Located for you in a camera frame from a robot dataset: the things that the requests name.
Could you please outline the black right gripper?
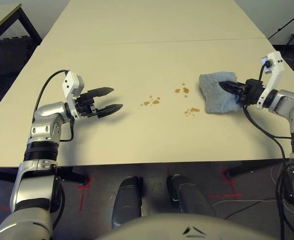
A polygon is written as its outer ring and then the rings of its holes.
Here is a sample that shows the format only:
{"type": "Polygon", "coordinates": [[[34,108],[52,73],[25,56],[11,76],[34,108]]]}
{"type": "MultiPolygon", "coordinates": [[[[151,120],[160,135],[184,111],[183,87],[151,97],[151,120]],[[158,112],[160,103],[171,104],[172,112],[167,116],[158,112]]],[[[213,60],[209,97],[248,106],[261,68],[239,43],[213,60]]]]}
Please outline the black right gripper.
{"type": "Polygon", "coordinates": [[[263,82],[255,79],[248,79],[245,83],[221,81],[219,85],[225,91],[237,95],[237,102],[241,105],[256,105],[264,91],[263,82]]]}

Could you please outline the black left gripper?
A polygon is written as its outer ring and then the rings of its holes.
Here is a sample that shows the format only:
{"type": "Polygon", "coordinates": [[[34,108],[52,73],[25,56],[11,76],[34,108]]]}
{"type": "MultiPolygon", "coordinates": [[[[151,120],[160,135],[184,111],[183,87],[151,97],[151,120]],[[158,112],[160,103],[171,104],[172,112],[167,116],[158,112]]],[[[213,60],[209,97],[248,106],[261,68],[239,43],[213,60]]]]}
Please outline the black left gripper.
{"type": "Polygon", "coordinates": [[[123,104],[111,104],[102,109],[96,109],[94,105],[94,98],[105,96],[114,89],[111,87],[100,87],[89,90],[86,93],[82,93],[75,99],[75,107],[81,117],[93,117],[103,118],[119,111],[123,104]]]}

